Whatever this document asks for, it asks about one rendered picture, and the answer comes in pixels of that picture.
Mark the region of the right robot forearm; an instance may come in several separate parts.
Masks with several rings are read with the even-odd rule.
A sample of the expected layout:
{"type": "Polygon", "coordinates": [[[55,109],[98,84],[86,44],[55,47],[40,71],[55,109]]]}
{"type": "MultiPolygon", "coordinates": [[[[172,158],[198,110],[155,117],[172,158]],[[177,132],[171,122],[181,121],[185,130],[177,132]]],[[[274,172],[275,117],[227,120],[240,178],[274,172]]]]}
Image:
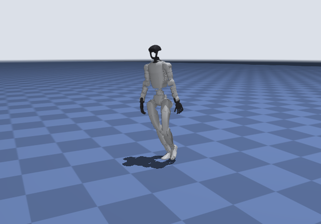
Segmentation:
{"type": "MultiPolygon", "coordinates": [[[[148,88],[147,88],[146,86],[143,86],[143,85],[142,85],[142,92],[141,92],[141,95],[140,95],[140,96],[143,98],[143,101],[145,101],[145,96],[146,96],[147,91],[148,91],[148,88]]],[[[140,97],[140,98],[141,98],[141,97],[140,97]]],[[[139,99],[140,99],[140,98],[139,98],[139,99]]]]}

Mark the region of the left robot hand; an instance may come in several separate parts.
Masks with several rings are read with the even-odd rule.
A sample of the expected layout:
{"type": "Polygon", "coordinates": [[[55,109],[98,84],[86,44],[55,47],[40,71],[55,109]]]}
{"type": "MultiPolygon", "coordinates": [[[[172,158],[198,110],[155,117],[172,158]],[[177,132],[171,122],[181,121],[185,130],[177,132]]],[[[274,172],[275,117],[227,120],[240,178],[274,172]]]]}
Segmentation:
{"type": "Polygon", "coordinates": [[[176,99],[174,98],[174,102],[176,103],[175,111],[177,109],[177,111],[178,111],[177,114],[180,114],[183,111],[183,107],[182,107],[182,104],[180,103],[180,99],[179,99],[179,101],[176,101],[176,99]]]}

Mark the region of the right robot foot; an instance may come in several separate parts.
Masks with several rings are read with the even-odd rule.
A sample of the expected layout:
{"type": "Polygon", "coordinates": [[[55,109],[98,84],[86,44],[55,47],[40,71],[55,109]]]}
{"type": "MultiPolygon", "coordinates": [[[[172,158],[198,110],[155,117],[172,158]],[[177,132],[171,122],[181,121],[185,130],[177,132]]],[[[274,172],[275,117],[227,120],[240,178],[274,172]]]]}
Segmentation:
{"type": "Polygon", "coordinates": [[[166,159],[169,159],[170,158],[170,155],[169,153],[166,153],[163,157],[161,157],[162,160],[166,160],[166,159]]]}

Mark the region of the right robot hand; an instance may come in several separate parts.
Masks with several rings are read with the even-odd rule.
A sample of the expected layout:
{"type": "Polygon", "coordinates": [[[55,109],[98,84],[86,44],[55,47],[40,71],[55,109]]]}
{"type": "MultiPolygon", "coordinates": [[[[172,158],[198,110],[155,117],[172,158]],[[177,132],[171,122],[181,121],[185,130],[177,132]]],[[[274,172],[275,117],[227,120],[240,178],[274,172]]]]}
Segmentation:
{"type": "Polygon", "coordinates": [[[144,103],[144,101],[143,101],[143,98],[141,97],[140,98],[140,110],[141,110],[141,113],[145,114],[146,112],[144,112],[144,110],[143,110],[143,103],[144,103]]]}

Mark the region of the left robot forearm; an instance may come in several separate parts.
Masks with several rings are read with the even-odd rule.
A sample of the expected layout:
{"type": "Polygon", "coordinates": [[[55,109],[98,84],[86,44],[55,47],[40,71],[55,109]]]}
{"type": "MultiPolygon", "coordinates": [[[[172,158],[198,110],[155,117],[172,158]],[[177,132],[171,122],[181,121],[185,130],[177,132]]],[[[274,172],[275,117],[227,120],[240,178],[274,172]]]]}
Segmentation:
{"type": "Polygon", "coordinates": [[[176,101],[179,101],[179,97],[178,97],[178,94],[177,94],[177,90],[176,90],[176,84],[174,82],[174,80],[172,80],[173,82],[173,86],[170,87],[170,90],[172,92],[172,97],[176,99],[176,101]]]}

